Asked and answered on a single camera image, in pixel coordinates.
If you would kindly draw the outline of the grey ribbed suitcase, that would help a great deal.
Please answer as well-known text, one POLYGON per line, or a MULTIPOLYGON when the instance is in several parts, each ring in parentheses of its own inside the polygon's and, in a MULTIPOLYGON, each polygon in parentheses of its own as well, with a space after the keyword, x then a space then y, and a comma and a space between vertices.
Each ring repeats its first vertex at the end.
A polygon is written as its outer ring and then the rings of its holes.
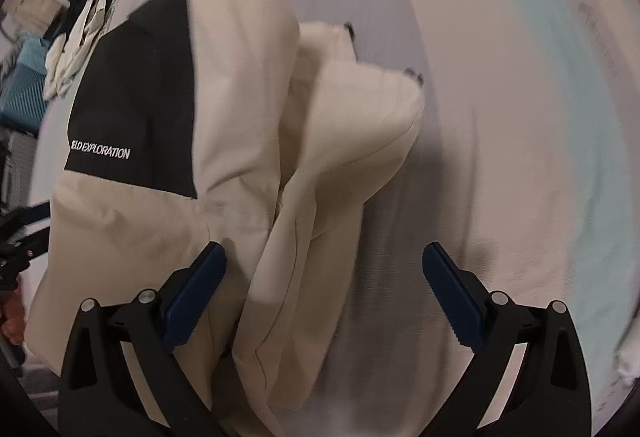
POLYGON ((29 201, 37 139, 29 134, 1 128, 1 212, 9 212, 29 201))

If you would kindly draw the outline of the cream and black hooded jacket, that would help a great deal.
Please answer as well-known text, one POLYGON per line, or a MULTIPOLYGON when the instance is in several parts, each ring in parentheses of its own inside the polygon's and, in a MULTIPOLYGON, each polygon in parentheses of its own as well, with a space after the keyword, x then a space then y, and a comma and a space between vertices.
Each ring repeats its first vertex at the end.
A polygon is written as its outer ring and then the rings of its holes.
POLYGON ((227 269, 176 353, 237 434, 279 436, 340 319, 364 204, 418 137, 416 81, 288 0, 149 0, 96 44, 26 342, 53 370, 86 298, 130 301, 210 243, 227 269))

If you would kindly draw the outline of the white and black clothes pile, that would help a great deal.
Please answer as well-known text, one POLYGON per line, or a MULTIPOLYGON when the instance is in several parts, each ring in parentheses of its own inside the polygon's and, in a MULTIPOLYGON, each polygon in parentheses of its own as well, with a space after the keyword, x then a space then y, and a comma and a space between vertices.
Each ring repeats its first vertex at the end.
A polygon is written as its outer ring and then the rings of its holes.
POLYGON ((42 97, 63 97, 89 56, 106 22, 113 0, 67 0, 44 34, 50 42, 44 66, 42 97))

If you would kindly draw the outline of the beige curtain left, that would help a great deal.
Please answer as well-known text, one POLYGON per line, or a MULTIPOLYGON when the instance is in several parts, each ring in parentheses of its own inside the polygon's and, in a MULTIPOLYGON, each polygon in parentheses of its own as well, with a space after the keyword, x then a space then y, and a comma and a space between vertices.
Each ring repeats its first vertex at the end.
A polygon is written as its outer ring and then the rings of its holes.
POLYGON ((2 11, 25 30, 42 36, 66 5, 57 0, 5 0, 2 11))

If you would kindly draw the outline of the light blue garment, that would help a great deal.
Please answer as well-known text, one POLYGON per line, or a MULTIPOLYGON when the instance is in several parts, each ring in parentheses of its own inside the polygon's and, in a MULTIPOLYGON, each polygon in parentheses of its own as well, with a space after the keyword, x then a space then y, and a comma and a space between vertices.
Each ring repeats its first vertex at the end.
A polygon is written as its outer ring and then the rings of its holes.
POLYGON ((35 35, 26 35, 22 43, 17 64, 29 68, 36 73, 46 75, 46 59, 51 47, 50 41, 35 35))

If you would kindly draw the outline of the teal ribbed suitcase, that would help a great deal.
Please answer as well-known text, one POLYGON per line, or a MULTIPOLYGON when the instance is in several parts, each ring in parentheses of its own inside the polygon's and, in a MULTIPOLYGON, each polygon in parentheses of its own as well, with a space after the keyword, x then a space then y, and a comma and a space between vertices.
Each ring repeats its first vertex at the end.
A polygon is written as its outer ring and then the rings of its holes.
POLYGON ((16 56, 6 58, 13 64, 9 72, 1 76, 1 126, 37 138, 48 106, 43 99, 47 74, 18 65, 21 48, 16 56))

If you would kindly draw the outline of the striped bed sheet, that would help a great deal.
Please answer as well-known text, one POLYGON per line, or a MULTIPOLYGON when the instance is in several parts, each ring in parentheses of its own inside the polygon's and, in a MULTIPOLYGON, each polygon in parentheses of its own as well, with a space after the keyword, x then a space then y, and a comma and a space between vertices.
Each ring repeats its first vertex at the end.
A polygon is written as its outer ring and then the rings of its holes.
MULTIPOLYGON (((98 41, 149 0, 115 0, 98 41)), ((405 162, 364 204, 352 282, 279 436, 413 436, 471 360, 423 278, 439 241, 514 301, 567 305, 597 417, 639 375, 639 1, 288 0, 423 94, 405 162)), ((38 146, 52 197, 88 61, 38 146)))

